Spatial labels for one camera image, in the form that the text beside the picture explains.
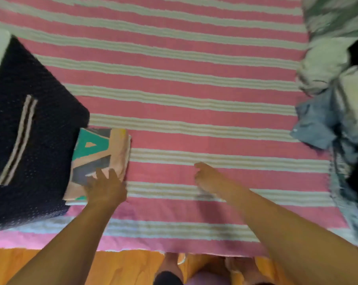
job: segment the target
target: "bed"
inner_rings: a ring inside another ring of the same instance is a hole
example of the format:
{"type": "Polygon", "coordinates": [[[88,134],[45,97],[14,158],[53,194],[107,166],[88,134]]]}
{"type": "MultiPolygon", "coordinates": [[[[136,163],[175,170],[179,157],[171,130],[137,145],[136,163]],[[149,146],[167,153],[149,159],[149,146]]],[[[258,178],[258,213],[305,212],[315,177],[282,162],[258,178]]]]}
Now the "bed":
{"type": "MultiPolygon", "coordinates": [[[[195,186],[198,161],[354,242],[330,197],[329,154],[289,135],[306,98],[300,0],[0,0],[0,28],[91,126],[132,136],[128,200],[98,250],[265,255],[235,210],[195,186]]],[[[41,249],[81,210],[0,231],[0,248],[41,249]]]]}

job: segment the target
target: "person's left hand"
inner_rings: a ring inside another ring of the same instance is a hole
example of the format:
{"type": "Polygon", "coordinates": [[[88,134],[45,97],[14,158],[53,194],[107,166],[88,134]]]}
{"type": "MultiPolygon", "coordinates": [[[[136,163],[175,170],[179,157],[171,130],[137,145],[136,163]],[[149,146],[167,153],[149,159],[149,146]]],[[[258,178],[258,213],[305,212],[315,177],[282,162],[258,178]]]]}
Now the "person's left hand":
{"type": "Polygon", "coordinates": [[[100,168],[96,169],[97,179],[88,177],[88,185],[85,186],[88,206],[100,206],[113,211],[126,200],[127,190],[120,181],[114,169],[109,169],[107,179],[100,168]]]}

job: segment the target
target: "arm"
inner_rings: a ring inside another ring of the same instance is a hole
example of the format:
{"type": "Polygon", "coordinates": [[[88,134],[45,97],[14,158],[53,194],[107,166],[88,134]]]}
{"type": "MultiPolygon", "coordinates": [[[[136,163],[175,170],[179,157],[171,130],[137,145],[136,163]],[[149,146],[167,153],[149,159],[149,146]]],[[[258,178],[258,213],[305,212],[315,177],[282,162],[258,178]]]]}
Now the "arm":
{"type": "Polygon", "coordinates": [[[83,285],[100,238],[126,188],[113,169],[107,179],[100,169],[89,178],[84,210],[31,259],[8,285],[83,285]]]}
{"type": "Polygon", "coordinates": [[[297,284],[358,285],[358,248],[295,213],[227,179],[204,164],[195,176],[204,190],[238,210],[268,252],[297,284]]]}

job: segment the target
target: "orange floor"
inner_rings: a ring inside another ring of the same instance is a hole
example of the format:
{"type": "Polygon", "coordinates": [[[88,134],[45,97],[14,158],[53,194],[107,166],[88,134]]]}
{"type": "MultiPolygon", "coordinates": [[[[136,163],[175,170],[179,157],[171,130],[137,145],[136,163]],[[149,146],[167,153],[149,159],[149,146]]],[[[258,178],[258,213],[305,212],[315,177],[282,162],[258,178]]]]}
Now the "orange floor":
{"type": "MultiPolygon", "coordinates": [[[[38,251],[0,249],[0,285],[5,284],[38,251]]],[[[181,265],[185,280],[215,257],[189,255],[181,265]]],[[[162,262],[158,252],[132,250],[124,252],[97,252],[86,285],[151,285],[162,262]]],[[[292,285],[279,266],[266,258],[257,258],[260,270],[279,285],[292,285]]],[[[241,284],[242,277],[233,276],[233,284],[241,284]]]]}

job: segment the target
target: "hand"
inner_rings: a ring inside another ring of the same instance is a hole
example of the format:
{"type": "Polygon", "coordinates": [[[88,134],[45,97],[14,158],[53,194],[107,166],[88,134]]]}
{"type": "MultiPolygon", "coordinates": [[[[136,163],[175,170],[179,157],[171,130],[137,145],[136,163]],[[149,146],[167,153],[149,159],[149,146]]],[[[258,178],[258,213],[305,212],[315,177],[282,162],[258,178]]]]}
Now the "hand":
{"type": "Polygon", "coordinates": [[[113,211],[126,200],[126,187],[120,181],[114,169],[109,169],[107,179],[100,168],[96,169],[97,179],[88,177],[85,186],[89,206],[110,208],[113,211]]]}
{"type": "Polygon", "coordinates": [[[222,195],[221,191],[225,188],[225,184],[228,182],[228,179],[215,168],[207,165],[206,163],[196,163],[195,167],[200,169],[195,174],[196,184],[209,193],[216,194],[218,196],[222,195]]]}

